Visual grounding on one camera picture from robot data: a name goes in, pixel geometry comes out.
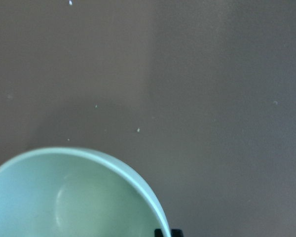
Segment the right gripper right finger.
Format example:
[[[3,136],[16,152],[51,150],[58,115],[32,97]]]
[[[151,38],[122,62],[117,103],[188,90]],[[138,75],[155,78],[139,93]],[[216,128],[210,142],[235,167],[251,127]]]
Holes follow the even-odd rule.
[[[181,229],[172,229],[171,237],[184,237],[183,231]]]

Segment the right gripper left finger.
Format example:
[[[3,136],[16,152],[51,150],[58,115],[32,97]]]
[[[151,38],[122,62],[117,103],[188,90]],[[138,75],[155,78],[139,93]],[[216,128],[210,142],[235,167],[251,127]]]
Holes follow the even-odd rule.
[[[161,229],[155,229],[154,230],[154,236],[155,237],[164,237],[163,232]]]

